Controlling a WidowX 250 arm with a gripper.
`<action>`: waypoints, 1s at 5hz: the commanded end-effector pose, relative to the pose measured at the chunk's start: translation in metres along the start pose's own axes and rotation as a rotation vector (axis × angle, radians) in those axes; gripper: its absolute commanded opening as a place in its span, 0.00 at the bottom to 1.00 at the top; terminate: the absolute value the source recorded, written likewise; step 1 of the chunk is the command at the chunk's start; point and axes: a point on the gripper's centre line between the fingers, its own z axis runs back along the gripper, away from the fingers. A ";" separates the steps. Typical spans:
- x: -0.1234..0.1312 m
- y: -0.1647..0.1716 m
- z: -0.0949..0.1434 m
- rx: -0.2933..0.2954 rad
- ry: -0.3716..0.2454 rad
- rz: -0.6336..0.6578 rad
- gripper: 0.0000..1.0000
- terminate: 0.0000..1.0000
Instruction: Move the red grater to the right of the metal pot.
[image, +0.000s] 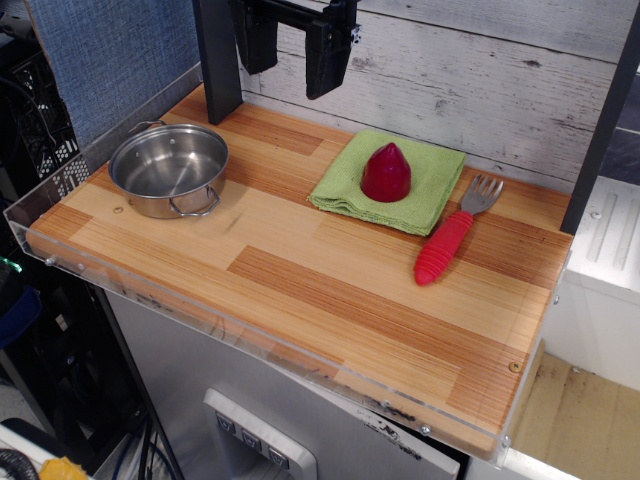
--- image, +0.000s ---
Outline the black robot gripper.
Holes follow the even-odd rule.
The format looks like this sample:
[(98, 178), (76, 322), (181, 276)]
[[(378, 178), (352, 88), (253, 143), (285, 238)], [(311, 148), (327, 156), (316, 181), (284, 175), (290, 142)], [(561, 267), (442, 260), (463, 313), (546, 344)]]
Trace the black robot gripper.
[(351, 46), (361, 40), (356, 1), (313, 10), (291, 1), (230, 1), (244, 69), (255, 75), (277, 64), (278, 25), (306, 31), (306, 96), (316, 100), (343, 83)]

